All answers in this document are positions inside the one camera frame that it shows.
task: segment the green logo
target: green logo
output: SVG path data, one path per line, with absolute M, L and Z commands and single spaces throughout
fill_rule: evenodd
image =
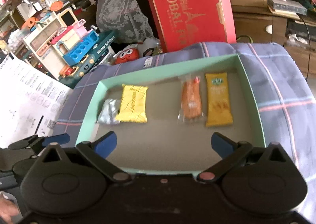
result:
M 222 78 L 212 79 L 212 84 L 213 85 L 221 85 L 222 83 L 223 83 L 223 79 Z

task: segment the lace cloth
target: lace cloth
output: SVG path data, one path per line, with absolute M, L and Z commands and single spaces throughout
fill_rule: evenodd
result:
M 136 0 L 98 0 L 96 23 L 100 31 L 117 30 L 119 43 L 144 41 L 153 37 L 148 18 Z

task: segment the screw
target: screw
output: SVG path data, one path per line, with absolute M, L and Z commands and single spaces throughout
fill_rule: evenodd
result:
M 128 180 L 130 176 L 125 172 L 118 172 L 113 175 L 113 178 L 117 181 L 125 181 Z
M 200 179 L 203 179 L 203 180 L 212 180 L 214 178 L 215 178 L 215 174 L 212 172 L 202 172 L 200 174 Z

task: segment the qr code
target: qr code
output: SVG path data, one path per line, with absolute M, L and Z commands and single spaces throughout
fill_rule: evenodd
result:
M 47 128 L 54 128 L 56 122 L 53 120 L 49 120 L 48 124 L 47 124 Z

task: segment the gold snack wrapper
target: gold snack wrapper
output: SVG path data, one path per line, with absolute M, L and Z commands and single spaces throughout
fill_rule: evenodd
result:
M 233 123 L 230 112 L 227 73 L 205 74 L 207 81 L 208 114 L 206 127 Z
M 123 84 L 120 112 L 116 120 L 121 122 L 146 123 L 146 92 L 148 87 Z

